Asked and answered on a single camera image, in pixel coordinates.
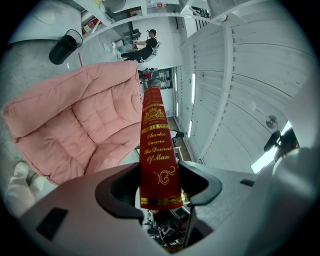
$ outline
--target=white ceiling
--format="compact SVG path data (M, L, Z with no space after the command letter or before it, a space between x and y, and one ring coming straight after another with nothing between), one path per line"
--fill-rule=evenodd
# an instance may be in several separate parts
M285 107L305 83L316 57L278 2L252 4L237 15L247 24L208 24L181 47L184 66L177 67L177 121L187 132L192 120L186 141L195 161L202 158L209 166L251 173L251 165L276 130L267 127L267 115L277 117L279 130L285 126ZM229 36L223 26L231 27ZM227 86L226 69L231 76ZM226 93L223 104L221 96Z

